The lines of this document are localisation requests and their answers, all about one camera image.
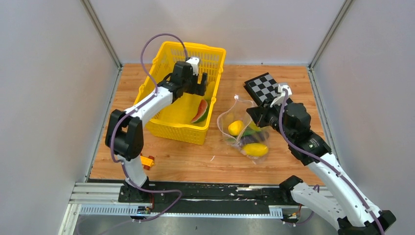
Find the yellow green star fruit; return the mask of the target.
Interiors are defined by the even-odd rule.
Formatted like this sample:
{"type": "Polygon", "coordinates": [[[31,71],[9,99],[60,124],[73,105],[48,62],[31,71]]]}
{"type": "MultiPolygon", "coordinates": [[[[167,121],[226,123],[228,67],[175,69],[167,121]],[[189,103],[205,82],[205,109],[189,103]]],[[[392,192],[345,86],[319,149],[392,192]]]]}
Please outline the yellow green star fruit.
{"type": "Polygon", "coordinates": [[[261,128],[258,127],[253,121],[251,121],[248,127],[256,132],[261,132],[261,128]]]}

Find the purple eggplant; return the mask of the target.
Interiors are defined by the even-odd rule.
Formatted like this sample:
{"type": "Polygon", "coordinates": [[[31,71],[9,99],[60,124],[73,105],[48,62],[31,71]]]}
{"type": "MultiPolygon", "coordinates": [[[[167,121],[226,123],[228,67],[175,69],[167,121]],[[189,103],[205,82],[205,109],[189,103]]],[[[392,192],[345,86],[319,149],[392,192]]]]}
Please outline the purple eggplant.
{"type": "Polygon", "coordinates": [[[262,143],[269,138],[268,132],[255,132],[250,135],[242,136],[239,144],[244,146],[250,143],[262,143]]]}

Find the green bean pod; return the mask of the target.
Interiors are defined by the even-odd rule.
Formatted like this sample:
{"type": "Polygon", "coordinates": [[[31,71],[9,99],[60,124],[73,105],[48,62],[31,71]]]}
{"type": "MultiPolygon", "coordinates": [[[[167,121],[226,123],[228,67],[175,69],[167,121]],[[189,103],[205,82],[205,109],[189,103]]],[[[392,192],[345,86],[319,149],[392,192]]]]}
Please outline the green bean pod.
{"type": "MultiPolygon", "coordinates": [[[[255,132],[256,132],[256,131],[254,131],[254,130],[247,129],[247,130],[245,130],[245,132],[242,134],[242,136],[245,136],[245,135],[250,135],[250,134],[255,133],[255,132]]],[[[226,139],[225,139],[225,141],[226,141],[226,142],[228,142],[228,143],[231,143],[231,144],[234,144],[234,143],[239,144],[239,141],[240,141],[240,140],[237,140],[237,139],[235,139],[234,137],[232,137],[232,138],[226,138],[226,139]]]]}

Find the clear zip top bag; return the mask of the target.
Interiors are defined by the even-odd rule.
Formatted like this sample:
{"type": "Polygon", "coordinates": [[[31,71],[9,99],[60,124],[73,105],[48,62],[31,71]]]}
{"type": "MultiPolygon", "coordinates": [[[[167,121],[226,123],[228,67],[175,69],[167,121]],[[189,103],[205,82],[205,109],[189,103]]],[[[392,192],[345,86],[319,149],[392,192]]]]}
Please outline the clear zip top bag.
{"type": "MultiPolygon", "coordinates": [[[[256,104],[252,101],[252,100],[246,100],[246,99],[241,99],[239,97],[239,95],[234,95],[234,103],[233,105],[230,107],[230,109],[228,109],[227,111],[223,112],[222,114],[219,115],[219,117],[217,118],[216,124],[218,126],[218,129],[220,130],[222,137],[223,137],[223,141],[231,146],[232,148],[234,148],[235,150],[237,150],[240,154],[244,155],[245,157],[249,158],[254,164],[259,164],[261,162],[263,162],[268,154],[262,156],[262,157],[252,157],[252,156],[248,156],[245,155],[242,152],[242,145],[234,143],[228,143],[225,141],[226,138],[232,138],[234,137],[235,139],[239,140],[242,137],[242,134],[245,132],[245,130],[250,129],[248,127],[249,123],[252,121],[251,117],[249,116],[249,114],[247,113],[247,109],[248,108],[252,108],[255,107],[256,104]],[[232,122],[236,121],[236,120],[241,120],[244,123],[244,129],[242,130],[242,132],[238,135],[238,136],[231,136],[228,132],[228,125],[231,124],[232,122]]],[[[267,127],[262,127],[261,128],[261,132],[268,132],[269,130],[267,127]]],[[[269,138],[265,141],[262,142],[262,144],[268,146],[269,149],[269,138]]]]}

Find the yellow mango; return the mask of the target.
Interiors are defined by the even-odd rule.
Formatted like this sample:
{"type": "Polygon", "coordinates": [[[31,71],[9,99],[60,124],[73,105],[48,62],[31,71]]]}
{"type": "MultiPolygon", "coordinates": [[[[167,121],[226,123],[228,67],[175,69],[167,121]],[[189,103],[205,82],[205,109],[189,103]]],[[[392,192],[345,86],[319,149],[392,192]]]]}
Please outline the yellow mango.
{"type": "Polygon", "coordinates": [[[228,125],[228,132],[231,136],[238,136],[244,129],[244,123],[241,120],[236,120],[228,125]]]}

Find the yellow plastic basket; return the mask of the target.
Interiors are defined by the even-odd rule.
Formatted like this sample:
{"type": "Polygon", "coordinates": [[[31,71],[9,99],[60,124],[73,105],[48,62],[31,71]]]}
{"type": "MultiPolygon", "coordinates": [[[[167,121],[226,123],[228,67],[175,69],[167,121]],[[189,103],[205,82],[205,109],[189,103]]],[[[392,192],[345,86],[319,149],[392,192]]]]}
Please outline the yellow plastic basket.
{"type": "Polygon", "coordinates": [[[199,75],[207,73],[207,84],[211,81],[216,83],[212,99],[207,100],[209,103],[207,118],[200,123],[190,122],[196,115],[204,96],[185,93],[177,101],[159,111],[145,127],[157,137],[202,145],[205,142],[213,107],[217,100],[226,50],[197,43],[185,42],[182,45],[179,42],[165,41],[153,59],[150,69],[156,82],[162,81],[168,73],[172,72],[177,61],[184,60],[185,49],[189,56],[200,58],[199,75]]]}

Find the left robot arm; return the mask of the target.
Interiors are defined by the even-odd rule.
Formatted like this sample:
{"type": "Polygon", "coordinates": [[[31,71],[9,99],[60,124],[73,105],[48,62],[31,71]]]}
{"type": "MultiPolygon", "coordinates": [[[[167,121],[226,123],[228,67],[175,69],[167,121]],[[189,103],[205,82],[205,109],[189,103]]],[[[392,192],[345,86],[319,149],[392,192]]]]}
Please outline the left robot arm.
{"type": "Polygon", "coordinates": [[[208,75],[204,72],[198,82],[199,63],[198,57],[176,62],[173,71],[155,83],[154,90],[145,99],[124,111],[116,109],[110,114],[105,144],[113,162],[121,164],[126,184],[133,187],[131,196],[138,202],[145,202],[150,194],[156,193],[146,186],[148,176],[139,169],[143,129],[151,118],[183,94],[205,94],[208,75]]]}

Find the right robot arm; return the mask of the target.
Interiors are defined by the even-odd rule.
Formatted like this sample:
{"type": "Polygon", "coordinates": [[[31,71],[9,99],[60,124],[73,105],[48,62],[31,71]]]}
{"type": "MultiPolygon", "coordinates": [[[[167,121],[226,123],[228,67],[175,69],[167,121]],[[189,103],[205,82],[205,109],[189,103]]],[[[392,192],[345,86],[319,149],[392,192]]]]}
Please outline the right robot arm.
{"type": "Polygon", "coordinates": [[[383,235],[396,221],[391,211],[370,201],[346,174],[328,144],[311,130],[311,116],[302,103],[262,104],[248,108],[247,113],[257,126],[278,131],[292,155],[312,170],[336,199],[327,199],[299,177],[291,176],[279,185],[283,203],[307,206],[340,235],[383,235]]]}

